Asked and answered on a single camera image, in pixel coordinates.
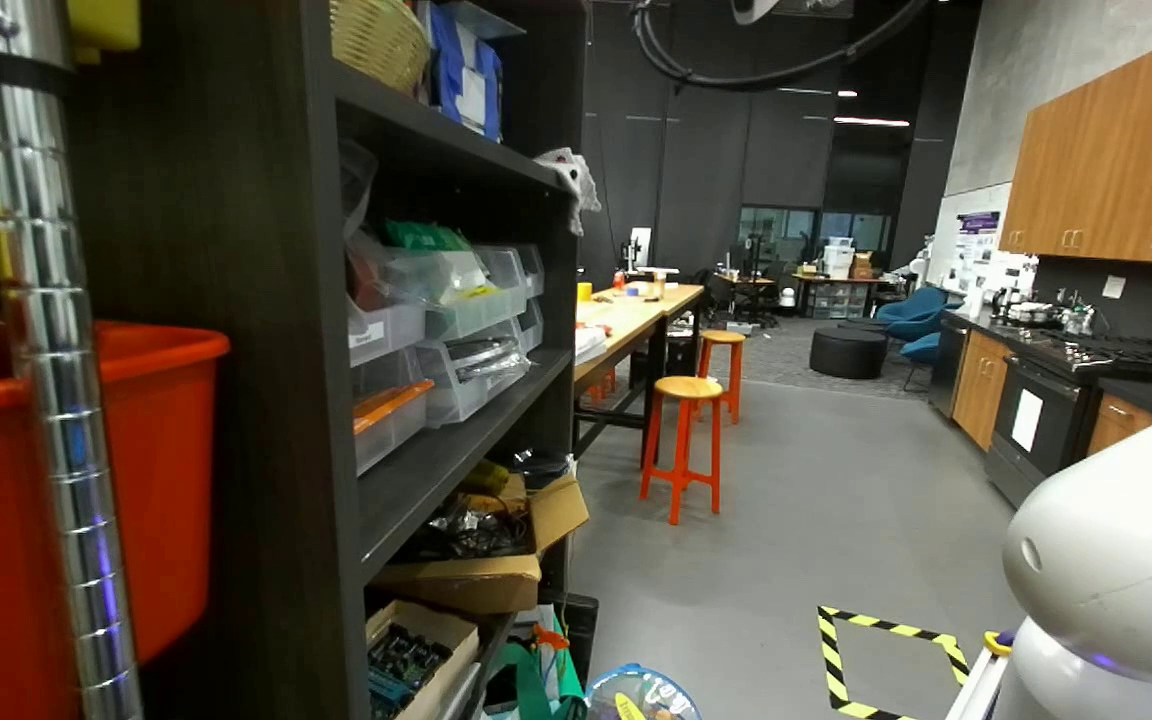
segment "grey concrete floor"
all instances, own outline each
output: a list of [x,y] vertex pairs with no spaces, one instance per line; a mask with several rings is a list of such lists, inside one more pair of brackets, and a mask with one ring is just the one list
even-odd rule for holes
[[[680,526],[664,483],[641,499],[627,427],[582,457],[593,524],[572,538],[572,593],[600,598],[593,674],[637,659],[678,674],[710,720],[826,720],[821,602],[952,633],[968,662],[980,633],[1019,625],[1000,572],[1012,510],[976,448],[918,397],[811,373],[790,383],[778,363],[806,358],[806,338],[747,338],[721,515],[704,487]],[[838,629],[851,698],[946,717],[946,652]]]

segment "white wall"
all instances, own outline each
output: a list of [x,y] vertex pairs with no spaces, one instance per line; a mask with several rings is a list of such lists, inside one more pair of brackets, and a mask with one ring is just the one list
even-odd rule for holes
[[1146,52],[1152,52],[1152,0],[986,0],[934,255],[952,251],[965,205],[988,201],[1003,212],[1025,116],[1038,104]]

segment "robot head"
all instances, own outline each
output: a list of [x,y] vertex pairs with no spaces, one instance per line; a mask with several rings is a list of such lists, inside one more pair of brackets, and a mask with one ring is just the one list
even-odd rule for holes
[[735,24],[757,24],[763,19],[779,0],[734,0]]
[[1152,427],[1046,481],[1012,515],[1003,572],[1067,652],[1152,678]]

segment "wooden table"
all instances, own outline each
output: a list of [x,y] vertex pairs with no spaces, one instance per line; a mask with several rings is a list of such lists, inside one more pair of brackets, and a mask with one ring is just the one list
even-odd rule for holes
[[[600,325],[609,326],[609,342],[593,354],[578,358],[578,457],[609,427],[643,427],[647,402],[655,374],[664,373],[664,332],[670,325],[694,306],[704,297],[704,282],[670,282],[662,299],[627,297],[627,293],[597,293],[593,305],[578,305],[578,325]],[[627,391],[616,401],[616,409],[582,409],[582,389],[589,380],[604,374],[616,369],[625,354],[632,354],[632,380]]]

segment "cardboard box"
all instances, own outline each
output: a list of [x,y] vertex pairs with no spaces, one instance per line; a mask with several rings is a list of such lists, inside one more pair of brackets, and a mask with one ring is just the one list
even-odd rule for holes
[[368,614],[368,649],[390,633],[390,629],[410,629],[411,635],[426,635],[432,643],[454,649],[454,656],[426,678],[426,687],[411,696],[411,702],[399,710],[399,720],[430,720],[430,717],[450,717],[469,668],[482,656],[482,629],[444,614],[422,602],[384,602],[378,614]]
[[525,611],[542,596],[542,555],[589,524],[589,505],[578,477],[563,477],[532,491],[529,510],[538,531],[529,555],[390,564],[378,583],[392,596],[472,614]]

